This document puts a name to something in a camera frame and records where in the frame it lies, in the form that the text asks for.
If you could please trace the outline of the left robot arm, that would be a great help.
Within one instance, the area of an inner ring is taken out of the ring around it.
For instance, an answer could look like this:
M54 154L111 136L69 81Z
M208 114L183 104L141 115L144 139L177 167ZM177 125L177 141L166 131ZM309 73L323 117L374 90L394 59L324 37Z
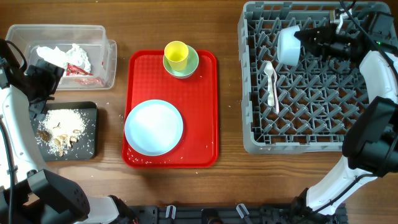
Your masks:
M1 40L1 223L139 223L121 199L89 197L49 170L30 121L44 118L64 69L19 63L16 49Z

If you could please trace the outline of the white napkin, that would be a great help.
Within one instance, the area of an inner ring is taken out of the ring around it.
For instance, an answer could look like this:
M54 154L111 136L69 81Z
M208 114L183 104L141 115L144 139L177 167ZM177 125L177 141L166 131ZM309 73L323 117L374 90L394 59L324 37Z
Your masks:
M54 49L37 47L36 52L39 57L58 67L66 69L67 65L75 65L88 73L91 72L88 54L77 44L72 44L72 48L67 52L61 51L58 47Z

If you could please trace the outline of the food scraps and rice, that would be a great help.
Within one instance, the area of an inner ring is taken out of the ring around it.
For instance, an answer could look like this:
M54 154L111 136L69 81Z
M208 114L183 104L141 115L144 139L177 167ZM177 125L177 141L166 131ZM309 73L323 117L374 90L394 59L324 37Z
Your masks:
M48 111L44 120L38 122L36 140L44 151L52 156L65 157L78 148L86 136L88 120L82 110L60 109Z

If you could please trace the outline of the yellow plastic cup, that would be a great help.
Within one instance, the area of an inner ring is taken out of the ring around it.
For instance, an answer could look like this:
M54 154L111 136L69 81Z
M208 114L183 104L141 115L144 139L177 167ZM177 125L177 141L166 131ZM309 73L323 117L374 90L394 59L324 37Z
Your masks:
M173 70L182 71L187 66L189 49L181 41L172 41L165 46L164 55Z

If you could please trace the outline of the green saucer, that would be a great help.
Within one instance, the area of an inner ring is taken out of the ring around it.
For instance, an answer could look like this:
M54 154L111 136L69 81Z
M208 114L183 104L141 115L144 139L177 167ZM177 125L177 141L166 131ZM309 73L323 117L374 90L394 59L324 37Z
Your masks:
M187 66L184 70L176 71L173 70L172 67L169 65L169 62L166 56L163 56L163 66L165 70L171 74L174 78L185 79L192 76L195 73L195 70L198 68L199 64L199 56L197 51L188 45L189 53L187 58Z

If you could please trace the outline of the white plastic fork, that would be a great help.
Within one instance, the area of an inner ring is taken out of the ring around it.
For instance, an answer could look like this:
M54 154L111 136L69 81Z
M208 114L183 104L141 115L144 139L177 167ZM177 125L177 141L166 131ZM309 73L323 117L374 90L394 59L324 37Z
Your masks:
M280 112L280 108L279 108L279 99L278 99L278 96L277 96L277 89L276 89L276 84L277 84L277 73L276 73L276 71L274 70L273 71L273 91L274 91L274 106L275 106L275 112L276 112L276 114L279 114L279 112Z

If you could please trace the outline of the light blue plate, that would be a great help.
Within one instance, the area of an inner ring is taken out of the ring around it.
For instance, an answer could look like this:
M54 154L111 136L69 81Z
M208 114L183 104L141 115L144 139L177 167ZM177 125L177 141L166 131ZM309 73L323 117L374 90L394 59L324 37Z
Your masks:
M179 110L164 100L147 100L127 115L124 135L134 151L144 156L161 156L181 140L183 118Z

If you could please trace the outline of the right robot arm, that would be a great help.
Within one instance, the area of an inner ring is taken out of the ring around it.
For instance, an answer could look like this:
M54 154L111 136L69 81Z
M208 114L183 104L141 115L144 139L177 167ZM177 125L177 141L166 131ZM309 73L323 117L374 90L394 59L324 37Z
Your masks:
M338 25L297 31L294 37L311 54L350 59L359 65L369 106L346 133L342 157L316 185L294 198L291 217L326 223L326 218L362 186L397 172L397 47L381 43L394 22L391 14L370 12L363 25L349 9L336 10L350 19L356 38L341 35Z

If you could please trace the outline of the red snack wrapper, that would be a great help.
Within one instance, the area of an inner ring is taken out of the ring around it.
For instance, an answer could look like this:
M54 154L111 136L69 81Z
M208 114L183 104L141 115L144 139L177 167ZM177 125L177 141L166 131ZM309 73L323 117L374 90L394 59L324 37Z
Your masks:
M95 78L92 73L86 72L84 69L70 63L67 65L66 76L72 77L74 82L81 85L104 85L104 80L102 78Z

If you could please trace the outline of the light blue bowl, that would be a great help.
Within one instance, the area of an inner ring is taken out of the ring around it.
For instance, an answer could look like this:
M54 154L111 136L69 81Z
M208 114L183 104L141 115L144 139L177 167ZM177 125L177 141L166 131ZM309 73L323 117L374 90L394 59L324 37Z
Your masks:
M299 62L301 42L295 37L299 26L284 28L279 32L277 41L277 59L280 63L296 66Z

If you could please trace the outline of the white plastic spoon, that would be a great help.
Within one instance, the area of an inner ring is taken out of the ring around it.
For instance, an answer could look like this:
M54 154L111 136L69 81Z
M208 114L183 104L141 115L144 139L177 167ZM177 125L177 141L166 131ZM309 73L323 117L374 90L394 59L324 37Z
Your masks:
M274 99L274 89L273 89L273 82L272 82L272 77L274 74L274 68L272 66L272 63L270 61L266 61L266 66L264 68L264 73L267 75L267 89L269 92L269 95L267 97L267 104L271 107L275 105L275 99Z

